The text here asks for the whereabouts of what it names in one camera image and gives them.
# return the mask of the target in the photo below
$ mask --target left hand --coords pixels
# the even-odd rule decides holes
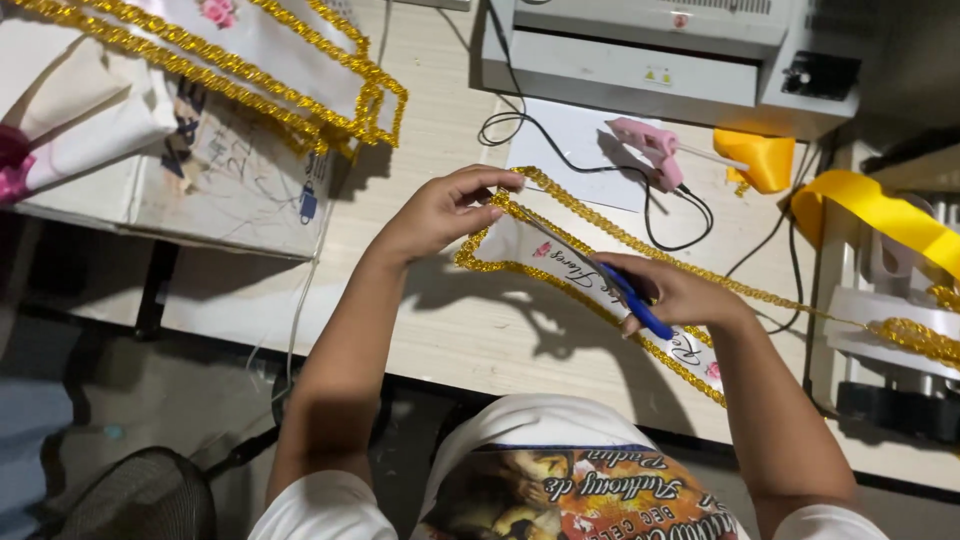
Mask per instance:
[[[492,225],[503,210],[488,205],[488,187],[520,191],[523,175],[475,164],[420,187],[387,222],[371,249],[401,263],[436,255],[457,238]]]

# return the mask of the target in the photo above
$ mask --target scissors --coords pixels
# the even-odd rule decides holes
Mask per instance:
[[[534,217],[527,209],[522,205],[516,205],[517,208],[523,213],[524,216],[530,221],[531,225],[536,227],[541,233],[546,234],[553,240],[556,240],[559,244],[564,246],[566,249],[570,250],[571,253],[580,256],[580,258],[590,267],[594,272],[600,276],[601,279],[607,284],[608,290],[612,290],[617,300],[627,305],[627,309],[636,317],[640,324],[644,327],[650,329],[656,337],[660,339],[671,339],[673,337],[673,329],[669,326],[662,323],[660,319],[654,316],[650,312],[648,307],[650,303],[646,300],[640,300],[640,297],[634,291],[634,288],[621,276],[612,266],[608,265],[606,262],[594,262],[586,255],[584,255],[580,250],[571,246],[568,242],[560,238],[560,236],[553,231],[547,229],[543,224]]]

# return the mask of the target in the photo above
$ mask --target right hand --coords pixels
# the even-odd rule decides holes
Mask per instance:
[[[619,253],[595,253],[590,258],[622,270],[637,294],[656,299],[650,312],[667,325],[722,326],[754,316],[732,291],[669,262]],[[641,328],[634,315],[623,321],[624,336]]]

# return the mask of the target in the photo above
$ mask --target graphic print on shirt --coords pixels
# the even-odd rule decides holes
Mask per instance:
[[[725,506],[639,446],[474,451],[446,476],[415,538],[735,540]]]

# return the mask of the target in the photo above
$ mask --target hand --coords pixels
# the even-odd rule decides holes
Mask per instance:
[[[475,164],[435,178],[417,190],[373,241],[390,260],[409,263],[435,255],[457,238],[493,224],[503,210],[487,205],[488,187],[520,191],[523,175]],[[473,203],[481,206],[472,207]]]
[[[624,271],[637,294],[657,300],[650,312],[667,325],[723,326],[754,316],[733,292],[669,262],[618,253],[595,253],[590,258]],[[623,321],[624,337],[640,328],[634,315]]]

